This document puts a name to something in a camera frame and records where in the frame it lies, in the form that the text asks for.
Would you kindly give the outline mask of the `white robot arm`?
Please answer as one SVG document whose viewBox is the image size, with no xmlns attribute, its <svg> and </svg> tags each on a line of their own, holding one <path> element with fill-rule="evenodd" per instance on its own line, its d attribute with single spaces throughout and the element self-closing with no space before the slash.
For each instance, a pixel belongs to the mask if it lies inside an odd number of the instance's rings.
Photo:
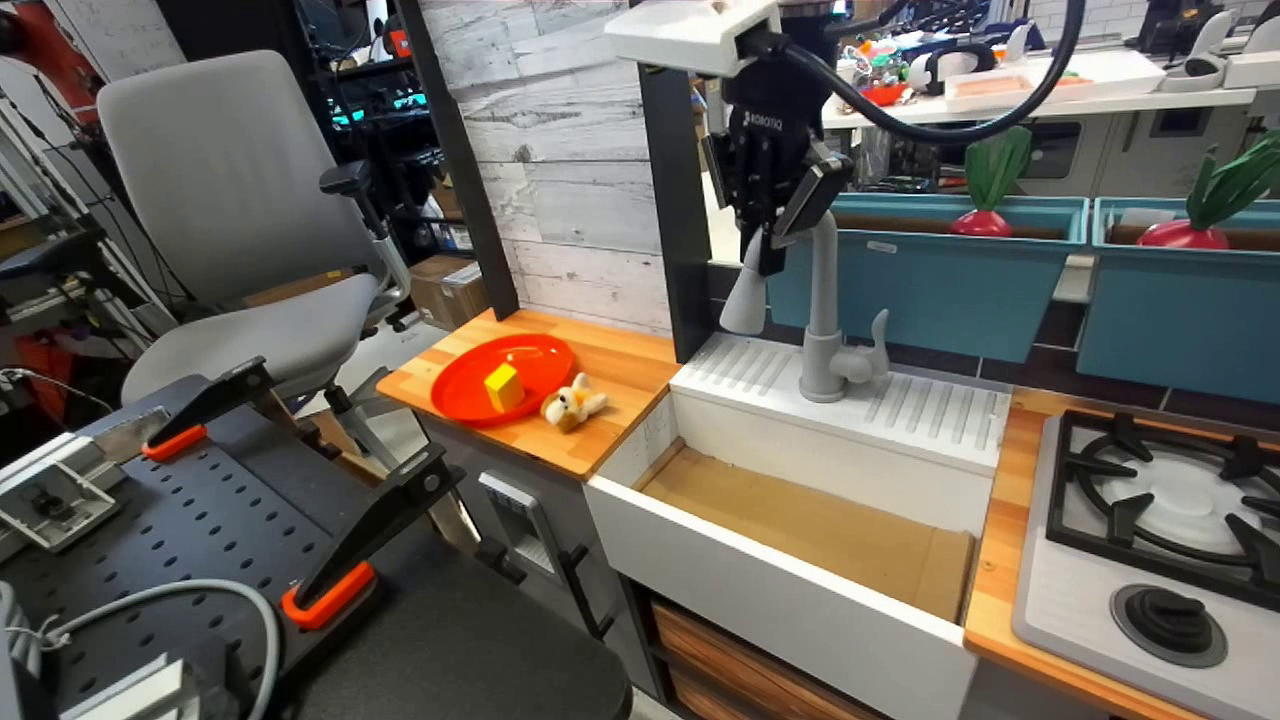
<svg viewBox="0 0 1280 720">
<path fill-rule="evenodd" d="M 707 130 L 718 196 L 737 228 L 762 250 L 758 270 L 775 275 L 788 235 L 817 216 L 783 213 L 807 177 L 832 95 L 788 59 L 796 48 L 819 68 L 838 63 L 842 11 L 832 0 L 642 0 L 606 25 L 618 56 L 675 68 L 721 86 L 730 111 Z"/>
</svg>

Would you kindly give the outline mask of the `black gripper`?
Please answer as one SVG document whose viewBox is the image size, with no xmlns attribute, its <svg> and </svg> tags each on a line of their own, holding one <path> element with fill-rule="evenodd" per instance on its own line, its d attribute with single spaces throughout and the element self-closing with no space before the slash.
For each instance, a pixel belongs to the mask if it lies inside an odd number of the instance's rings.
<svg viewBox="0 0 1280 720">
<path fill-rule="evenodd" d="M 858 165 L 842 147 L 812 146 L 830 86 L 783 54 L 769 54 L 725 82 L 721 99 L 725 116 L 706 141 L 713 183 L 742 216 L 742 263 L 773 275 L 773 243 L 783 250 L 796 233 L 807 233 L 849 189 Z"/>
</svg>

